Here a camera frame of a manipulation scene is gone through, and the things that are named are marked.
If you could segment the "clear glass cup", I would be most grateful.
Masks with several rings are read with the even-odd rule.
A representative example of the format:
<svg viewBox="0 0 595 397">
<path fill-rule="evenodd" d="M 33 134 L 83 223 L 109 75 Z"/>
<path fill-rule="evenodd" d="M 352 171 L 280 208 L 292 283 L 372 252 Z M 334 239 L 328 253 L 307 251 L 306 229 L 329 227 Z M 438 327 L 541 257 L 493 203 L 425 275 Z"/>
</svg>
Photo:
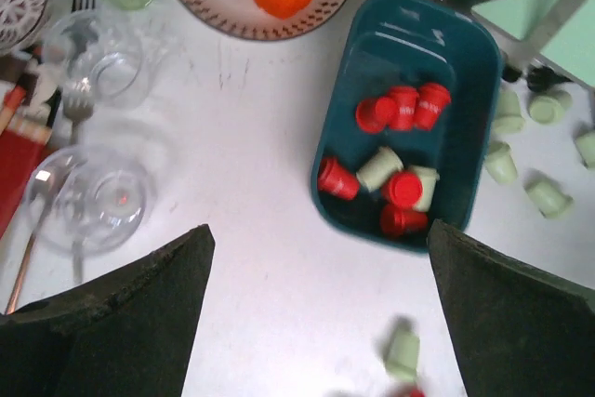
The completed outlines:
<svg viewBox="0 0 595 397">
<path fill-rule="evenodd" d="M 67 74 L 73 44 L 66 30 L 82 32 L 86 50 Z M 132 26 L 114 15 L 81 10 L 63 17 L 46 33 L 42 62 L 66 95 L 93 104 L 133 109 L 152 88 L 152 61 Z"/>
<path fill-rule="evenodd" d="M 116 149 L 77 144 L 48 156 L 22 196 L 24 216 L 43 247 L 63 256 L 118 249 L 152 212 L 150 172 Z"/>
</svg>

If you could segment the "green coffee capsule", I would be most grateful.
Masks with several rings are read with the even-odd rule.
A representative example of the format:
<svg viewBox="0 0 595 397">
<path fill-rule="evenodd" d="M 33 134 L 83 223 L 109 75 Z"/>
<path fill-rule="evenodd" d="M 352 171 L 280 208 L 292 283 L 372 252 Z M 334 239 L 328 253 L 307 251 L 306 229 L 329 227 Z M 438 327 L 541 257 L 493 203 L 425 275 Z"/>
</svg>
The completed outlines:
<svg viewBox="0 0 595 397">
<path fill-rule="evenodd" d="M 572 106 L 572 96 L 561 89 L 549 90 L 535 95 L 529 102 L 529 116 L 538 124 L 551 126 L 558 124 Z"/>
<path fill-rule="evenodd" d="M 395 322 L 385 349 L 383 364 L 387 373 L 405 382 L 417 380 L 420 338 L 408 319 Z"/>
<path fill-rule="evenodd" d="M 404 164 L 399 155 L 387 146 L 377 152 L 356 172 L 355 176 L 368 191 L 378 190 L 395 173 L 401 172 Z"/>
<path fill-rule="evenodd" d="M 521 132 L 524 125 L 519 96 L 513 90 L 501 89 L 492 130 L 497 134 L 512 134 Z"/>
<path fill-rule="evenodd" d="M 570 195 L 547 178 L 534 179 L 524 190 L 544 218 L 559 218 L 574 204 Z"/>
<path fill-rule="evenodd" d="M 413 209 L 419 212 L 428 212 L 432 203 L 436 183 L 440 175 L 435 168 L 420 165 L 410 165 L 409 169 L 420 179 L 422 185 L 422 195 L 413 206 Z"/>
<path fill-rule="evenodd" d="M 510 184 L 518 178 L 518 171 L 511 156 L 511 147 L 503 141 L 493 140 L 489 143 L 484 167 L 492 179 L 500 185 Z"/>
<path fill-rule="evenodd" d="M 575 138 L 575 146 L 584 166 L 589 170 L 595 169 L 595 131 L 584 132 Z"/>
</svg>

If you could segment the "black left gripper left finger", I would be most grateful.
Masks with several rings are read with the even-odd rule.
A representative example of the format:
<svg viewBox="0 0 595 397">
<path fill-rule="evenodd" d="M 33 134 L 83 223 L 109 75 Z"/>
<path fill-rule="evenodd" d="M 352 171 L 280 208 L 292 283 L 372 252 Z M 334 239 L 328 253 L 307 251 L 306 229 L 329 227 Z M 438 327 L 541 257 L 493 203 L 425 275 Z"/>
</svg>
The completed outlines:
<svg viewBox="0 0 595 397">
<path fill-rule="evenodd" d="M 200 225 L 1 317 L 4 396 L 179 396 L 215 241 Z"/>
</svg>

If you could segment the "red coffee capsule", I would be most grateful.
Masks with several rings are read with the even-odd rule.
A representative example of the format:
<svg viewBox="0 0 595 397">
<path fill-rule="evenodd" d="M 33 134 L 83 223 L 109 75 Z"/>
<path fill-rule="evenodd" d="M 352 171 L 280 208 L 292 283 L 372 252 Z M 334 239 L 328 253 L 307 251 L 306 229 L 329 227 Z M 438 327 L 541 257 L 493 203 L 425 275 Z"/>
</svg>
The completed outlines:
<svg viewBox="0 0 595 397">
<path fill-rule="evenodd" d="M 393 238 L 404 234 L 421 232 L 428 226 L 428 216 L 412 209 L 402 209 L 393 204 L 385 205 L 380 213 L 381 231 Z"/>
<path fill-rule="evenodd" d="M 360 182 L 336 157 L 321 160 L 317 189 L 343 200 L 353 200 L 360 190 Z"/>
<path fill-rule="evenodd" d="M 384 397 L 425 397 L 424 391 L 415 383 L 403 384 L 387 390 Z"/>
<path fill-rule="evenodd" d="M 414 124 L 421 130 L 430 131 L 444 108 L 451 103 L 451 94 L 445 86 L 437 83 L 424 84 L 418 89 L 418 94 Z"/>
<path fill-rule="evenodd" d="M 411 209 L 423 194 L 417 174 L 404 170 L 393 174 L 381 188 L 382 197 L 397 207 Z"/>
<path fill-rule="evenodd" d="M 357 105 L 355 120 L 363 132 L 377 134 L 387 126 L 396 110 L 396 103 L 390 97 L 364 99 Z"/>
<path fill-rule="evenodd" d="M 395 131 L 409 131 L 414 125 L 414 115 L 419 94 L 412 86 L 394 86 L 389 90 L 389 96 L 396 104 L 389 128 Z"/>
</svg>

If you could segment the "teal plastic storage basket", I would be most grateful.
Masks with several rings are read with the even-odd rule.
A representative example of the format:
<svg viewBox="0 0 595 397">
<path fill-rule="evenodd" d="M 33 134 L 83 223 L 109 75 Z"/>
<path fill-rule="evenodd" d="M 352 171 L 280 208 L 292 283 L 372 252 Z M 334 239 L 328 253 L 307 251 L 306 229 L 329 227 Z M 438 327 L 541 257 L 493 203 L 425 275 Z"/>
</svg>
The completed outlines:
<svg viewBox="0 0 595 397">
<path fill-rule="evenodd" d="M 435 168 L 440 179 L 428 213 L 464 231 L 478 189 L 503 68 L 499 49 L 482 25 L 430 0 L 366 0 L 351 23 L 315 162 L 336 157 L 351 173 L 381 146 L 406 165 Z M 377 134 L 355 120 L 364 99 L 394 86 L 426 83 L 451 94 L 434 128 Z"/>
</svg>

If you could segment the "silver fork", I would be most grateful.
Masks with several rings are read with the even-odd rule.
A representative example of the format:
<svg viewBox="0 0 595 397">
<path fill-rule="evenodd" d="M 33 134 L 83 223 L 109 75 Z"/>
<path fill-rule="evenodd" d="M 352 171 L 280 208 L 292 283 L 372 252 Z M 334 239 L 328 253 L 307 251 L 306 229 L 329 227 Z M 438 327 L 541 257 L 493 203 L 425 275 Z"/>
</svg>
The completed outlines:
<svg viewBox="0 0 595 397">
<path fill-rule="evenodd" d="M 72 12 L 94 9 L 96 0 L 72 0 Z M 71 74 L 76 60 L 86 50 L 86 39 L 82 32 L 72 31 L 70 26 L 66 33 L 73 44 L 73 53 L 69 61 L 67 74 Z M 81 124 L 88 120 L 94 112 L 94 106 L 79 94 L 63 94 L 63 116 L 71 122 L 70 145 L 79 142 L 79 130 Z"/>
</svg>

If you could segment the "striped red cloth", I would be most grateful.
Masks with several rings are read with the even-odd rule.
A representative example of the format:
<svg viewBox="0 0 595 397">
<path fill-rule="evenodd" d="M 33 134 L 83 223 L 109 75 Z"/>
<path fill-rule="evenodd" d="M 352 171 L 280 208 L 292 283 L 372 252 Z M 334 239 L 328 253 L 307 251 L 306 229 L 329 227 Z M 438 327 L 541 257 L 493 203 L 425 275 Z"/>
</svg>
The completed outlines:
<svg viewBox="0 0 595 397">
<path fill-rule="evenodd" d="M 61 92 L 42 64 L 39 44 L 1 58 L 1 97 L 13 90 L 21 75 L 34 86 L 1 132 L 1 232 L 5 232 L 20 204 L 33 170 L 49 154 L 46 145 L 61 103 Z"/>
</svg>

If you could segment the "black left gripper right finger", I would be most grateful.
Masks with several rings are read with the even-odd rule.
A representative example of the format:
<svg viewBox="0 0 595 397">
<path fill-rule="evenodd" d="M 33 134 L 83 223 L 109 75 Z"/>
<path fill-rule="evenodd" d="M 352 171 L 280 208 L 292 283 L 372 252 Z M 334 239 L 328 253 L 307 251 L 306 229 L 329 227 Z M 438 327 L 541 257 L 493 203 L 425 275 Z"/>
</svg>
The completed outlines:
<svg viewBox="0 0 595 397">
<path fill-rule="evenodd" d="M 593 395 L 593 290 L 439 220 L 427 243 L 469 396 Z"/>
</svg>

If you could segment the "copper spoon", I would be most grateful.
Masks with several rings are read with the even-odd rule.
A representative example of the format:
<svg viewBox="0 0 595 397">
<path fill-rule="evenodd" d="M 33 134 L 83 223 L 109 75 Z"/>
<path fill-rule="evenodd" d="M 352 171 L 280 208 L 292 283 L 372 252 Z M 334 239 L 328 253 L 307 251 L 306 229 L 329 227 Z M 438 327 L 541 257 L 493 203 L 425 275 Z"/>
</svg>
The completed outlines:
<svg viewBox="0 0 595 397">
<path fill-rule="evenodd" d="M 47 205 L 45 205 L 40 216 L 39 216 L 37 223 L 33 226 L 31 236 L 30 236 L 30 238 L 27 242 L 27 245 L 25 247 L 24 254 L 23 254 L 23 257 L 22 257 L 22 260 L 20 263 L 20 267 L 18 270 L 18 274 L 17 274 L 17 277 L 13 284 L 12 291 L 11 291 L 11 294 L 9 296 L 8 303 L 6 306 L 6 314 L 13 313 L 17 308 L 17 304 L 19 303 L 19 299 L 20 299 L 20 293 L 23 288 L 25 277 L 26 277 L 26 274 L 27 274 L 27 271 L 29 269 L 29 265 L 31 262 L 32 252 L 33 252 L 34 245 L 36 243 L 37 233 L 39 232 L 39 229 L 41 228 L 41 226 L 44 224 L 48 214 L 49 214 L 49 208 Z"/>
</svg>

